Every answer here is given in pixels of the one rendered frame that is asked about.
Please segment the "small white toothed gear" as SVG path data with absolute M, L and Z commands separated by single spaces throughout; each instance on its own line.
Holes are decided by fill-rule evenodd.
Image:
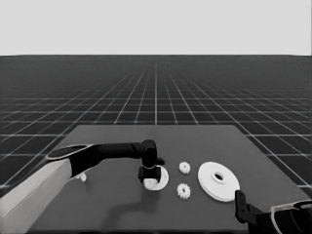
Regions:
M 153 191 L 155 187 L 157 186 L 158 181 L 154 178 L 145 178 L 143 180 L 143 185 L 147 190 Z
M 190 167 L 190 165 L 187 162 L 181 162 L 178 165 L 178 168 L 185 175 L 189 174 L 190 170 L 191 170 L 191 167 Z
M 186 200 L 190 197 L 191 195 L 191 189 L 188 184 L 186 183 L 181 183 L 177 186 L 176 193 L 179 198 Z

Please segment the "white round carrier with pins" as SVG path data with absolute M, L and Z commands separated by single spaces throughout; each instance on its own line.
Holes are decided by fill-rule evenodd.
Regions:
M 155 187 L 153 191 L 160 191 L 164 189 L 169 182 L 169 173 L 166 170 L 166 168 L 163 166 L 158 166 L 158 167 L 161 168 L 161 181 L 158 182 L 157 186 Z

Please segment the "large thick white disc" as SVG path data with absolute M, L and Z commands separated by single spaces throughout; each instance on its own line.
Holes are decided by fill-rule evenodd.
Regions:
M 235 191 L 240 189 L 238 178 L 217 162 L 205 162 L 198 169 L 198 181 L 203 190 L 219 202 L 235 200 Z

